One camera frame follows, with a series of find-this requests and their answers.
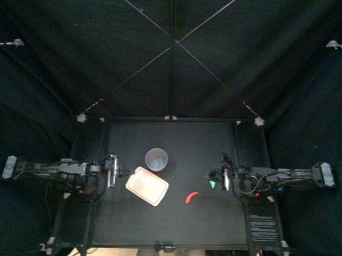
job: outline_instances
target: black curtain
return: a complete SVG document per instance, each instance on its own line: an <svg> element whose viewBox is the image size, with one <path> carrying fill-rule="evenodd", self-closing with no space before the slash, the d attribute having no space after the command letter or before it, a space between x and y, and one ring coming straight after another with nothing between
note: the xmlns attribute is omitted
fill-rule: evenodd
<svg viewBox="0 0 342 256"><path fill-rule="evenodd" d="M342 180L342 52L323 49L273 115L268 129L275 167L310 168L328 162ZM284 235L300 255L342 254L342 192L314 186L291 187L280 205Z"/></svg>
<svg viewBox="0 0 342 256"><path fill-rule="evenodd" d="M0 41L16 38L20 34L0 9ZM52 84L28 46L0 46L0 173L9 155L29 162L69 156L74 124ZM0 254L21 249L16 255L38 254L38 244L50 234L57 202L46 185L32 178L0 181Z"/></svg>

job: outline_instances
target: red object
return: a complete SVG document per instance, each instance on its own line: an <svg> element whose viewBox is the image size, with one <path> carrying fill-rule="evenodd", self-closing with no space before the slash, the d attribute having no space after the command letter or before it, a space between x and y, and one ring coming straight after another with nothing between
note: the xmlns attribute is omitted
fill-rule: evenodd
<svg viewBox="0 0 342 256"><path fill-rule="evenodd" d="M195 195L197 195L197 191L193 191L193 192L191 192L191 193L187 195L185 204L189 203L189 201L191 201L191 199L192 199L192 197L193 197Z"/></svg>

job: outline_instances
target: cable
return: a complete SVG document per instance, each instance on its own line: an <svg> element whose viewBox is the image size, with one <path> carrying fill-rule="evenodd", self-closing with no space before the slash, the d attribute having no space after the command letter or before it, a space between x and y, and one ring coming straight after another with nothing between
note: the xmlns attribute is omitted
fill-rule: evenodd
<svg viewBox="0 0 342 256"><path fill-rule="evenodd" d="M255 185L255 188L251 191L248 191L248 192L243 192L240 190L240 193L244 194L244 195L252 194L256 191L257 186L259 186L261 180L267 177L267 175L263 175L259 180L257 180L257 178L255 176L251 176L251 177L256 180L256 185Z"/></svg>
<svg viewBox="0 0 342 256"><path fill-rule="evenodd" d="M94 248L92 252L86 252L86 254L92 254L94 253L94 251L97 250L98 248Z"/></svg>
<svg viewBox="0 0 342 256"><path fill-rule="evenodd" d="M48 213L48 232L50 233L52 230L52 218L50 218L50 209L49 209L49 204L48 204L48 187L50 186L50 183L46 183L45 186L45 193L44 193L44 198L45 198L45 205L46 205L46 213Z"/></svg>
<svg viewBox="0 0 342 256"><path fill-rule="evenodd" d="M86 254L92 254L94 253L94 251L97 250L98 248L94 248L92 252L86 252Z"/></svg>

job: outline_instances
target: black fabric enclosure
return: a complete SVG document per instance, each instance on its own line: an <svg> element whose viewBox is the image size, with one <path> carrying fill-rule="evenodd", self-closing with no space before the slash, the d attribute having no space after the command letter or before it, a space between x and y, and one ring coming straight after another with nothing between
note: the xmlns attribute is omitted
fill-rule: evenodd
<svg viewBox="0 0 342 256"><path fill-rule="evenodd" d="M261 118L271 166L324 161L340 183L340 13L338 0L2 0L0 170L69 157L98 118ZM46 241L57 198L1 181L0 254ZM291 187L279 209L298 255L342 254L339 188Z"/></svg>

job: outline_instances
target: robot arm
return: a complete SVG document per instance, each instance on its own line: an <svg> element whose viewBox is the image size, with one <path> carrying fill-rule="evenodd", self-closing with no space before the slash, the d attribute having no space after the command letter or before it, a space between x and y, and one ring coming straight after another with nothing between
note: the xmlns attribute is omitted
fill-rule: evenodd
<svg viewBox="0 0 342 256"><path fill-rule="evenodd" d="M281 186L304 182L312 182L324 188L336 186L328 163L316 163L311 169L244 168L235 166L225 153L221 154L221 169L211 171L208 177L212 181L220 182L224 190L232 187L239 197L271 194Z"/></svg>

